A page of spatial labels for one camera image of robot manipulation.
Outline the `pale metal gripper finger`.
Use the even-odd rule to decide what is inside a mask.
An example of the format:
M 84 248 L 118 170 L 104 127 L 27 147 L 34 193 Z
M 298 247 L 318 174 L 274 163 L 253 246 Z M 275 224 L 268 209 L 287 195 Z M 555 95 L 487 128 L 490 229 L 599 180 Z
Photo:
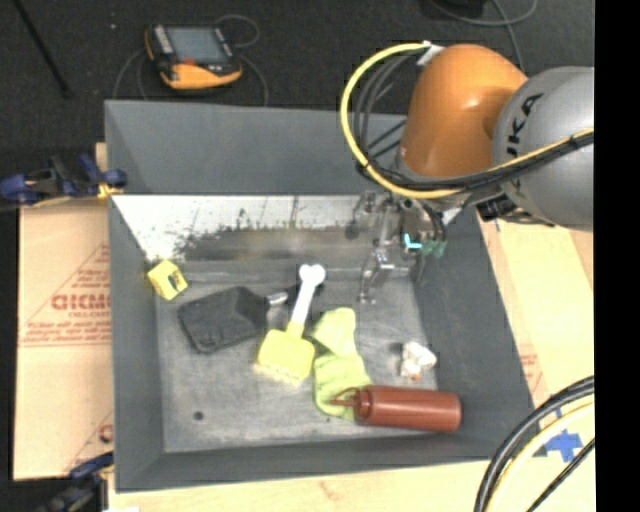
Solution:
M 345 227 L 345 237 L 356 239 L 374 224 L 376 214 L 376 193 L 364 192 L 356 203 L 350 222 Z
M 384 286 L 395 269 L 387 249 L 374 249 L 366 258 L 360 277 L 359 300 L 374 303 L 376 292 Z

